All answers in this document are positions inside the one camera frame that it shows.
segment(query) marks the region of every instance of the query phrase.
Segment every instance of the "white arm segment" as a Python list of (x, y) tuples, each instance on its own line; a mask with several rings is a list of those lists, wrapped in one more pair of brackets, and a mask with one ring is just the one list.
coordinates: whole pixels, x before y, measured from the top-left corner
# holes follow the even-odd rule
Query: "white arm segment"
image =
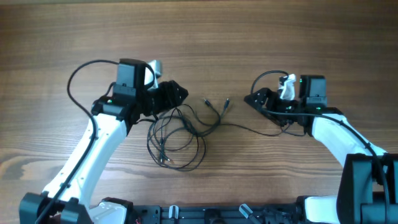
[[(127, 135), (125, 122), (116, 120), (115, 116), (99, 114), (98, 116), (94, 116), (94, 119), (98, 127), (98, 138), (70, 182), (70, 187), (65, 189), (59, 198), (65, 202), (69, 201), (72, 197), (77, 198), (79, 204), (84, 205), (87, 210), (89, 210), (91, 195), (93, 194), (95, 185), (106, 163), (108, 163), (112, 153)], [(57, 176), (44, 187), (43, 192), (48, 192), (48, 197), (54, 197), (61, 183), (65, 181), (75, 167), (81, 155), (86, 150), (92, 133), (93, 126), (91, 121), (89, 121), (82, 139), (69, 157), (69, 160)]]
[[(324, 115), (343, 121), (354, 129), (343, 115)], [(367, 156), (372, 155), (353, 133), (329, 119), (314, 118), (312, 123), (312, 136), (316, 140), (322, 142), (343, 167), (347, 154), (362, 153)], [(371, 147), (378, 156), (382, 156), (386, 153), (385, 150), (373, 144), (371, 144)], [(337, 216), (336, 202), (337, 196), (309, 197), (305, 199), (305, 214), (307, 219), (311, 222), (340, 223)]]
[[(347, 118), (340, 114), (323, 114), (331, 118), (335, 118), (339, 121), (343, 121), (349, 127), (354, 129), (347, 121)], [(366, 142), (368, 140), (357, 132)], [(365, 148), (365, 146), (359, 141), (357, 137), (346, 128), (342, 127), (334, 121), (330, 121), (325, 118), (314, 118), (312, 123), (312, 136), (322, 142), (329, 151), (338, 160), (341, 166), (344, 167), (347, 154), (362, 153), (367, 156), (372, 154)], [(380, 147), (371, 144), (372, 149), (378, 156), (382, 156), (386, 153)]]

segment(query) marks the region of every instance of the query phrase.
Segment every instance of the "wood grain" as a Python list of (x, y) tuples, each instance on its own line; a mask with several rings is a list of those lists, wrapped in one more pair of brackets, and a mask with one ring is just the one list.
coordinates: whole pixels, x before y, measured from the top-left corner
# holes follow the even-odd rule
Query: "wood grain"
[[(67, 98), (66, 83), (96, 58), (159, 59), (163, 80), (189, 90), (199, 117), (265, 133), (277, 128), (243, 102), (262, 72), (282, 69), (327, 78), (330, 106), (374, 144), (398, 152), (398, 16), (394, 1), (220, 1), (0, 7), (0, 223), (18, 222), (26, 192), (40, 192), (81, 138), (87, 117)], [(112, 65), (84, 68), (72, 93), (90, 107), (116, 77)], [(276, 88), (277, 77), (260, 87)], [(136, 205), (291, 202), (336, 194), (341, 167), (310, 137), (265, 138), (220, 127), (206, 138), (198, 170), (157, 167), (146, 149), (149, 125), (133, 127), (101, 176), (104, 197)], [(174, 143), (186, 141), (179, 134)]]

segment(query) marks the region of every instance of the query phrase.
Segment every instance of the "cable plug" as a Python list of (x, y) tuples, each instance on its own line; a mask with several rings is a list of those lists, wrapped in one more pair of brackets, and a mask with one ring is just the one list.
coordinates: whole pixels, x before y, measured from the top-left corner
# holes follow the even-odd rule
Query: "cable plug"
[(210, 101), (208, 101), (207, 99), (204, 99), (204, 100), (205, 100), (205, 104), (206, 104), (207, 106), (213, 106), (213, 105), (211, 105)]
[(229, 105), (229, 98), (227, 98), (226, 101), (225, 101), (224, 110), (227, 109), (228, 105)]

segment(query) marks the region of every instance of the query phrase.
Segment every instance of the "table top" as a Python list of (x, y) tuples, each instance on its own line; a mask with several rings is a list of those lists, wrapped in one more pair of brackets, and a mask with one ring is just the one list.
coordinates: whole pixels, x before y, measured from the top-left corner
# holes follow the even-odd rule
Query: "table top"
[[(18, 222), (24, 194), (41, 192), (82, 137), (88, 118), (68, 99), (66, 84), (77, 66), (97, 58), (161, 60), (160, 81), (186, 88), (185, 102), (199, 117), (216, 119), (203, 98), (218, 110), (229, 98), (223, 122), (263, 133), (278, 128), (243, 101), (258, 75), (275, 69), (324, 75), (328, 105), (375, 145), (397, 153), (396, 9), (394, 1), (1, 6), (0, 223)], [(114, 65), (92, 65), (76, 76), (72, 93), (89, 108), (115, 79)], [(277, 79), (265, 77), (257, 88), (276, 90)], [(182, 173), (150, 158), (148, 128), (132, 127), (91, 204), (117, 197), (136, 205), (258, 205), (338, 191), (341, 166), (309, 136), (269, 138), (219, 127), (206, 137), (201, 166)], [(172, 144), (187, 136), (178, 134)]]

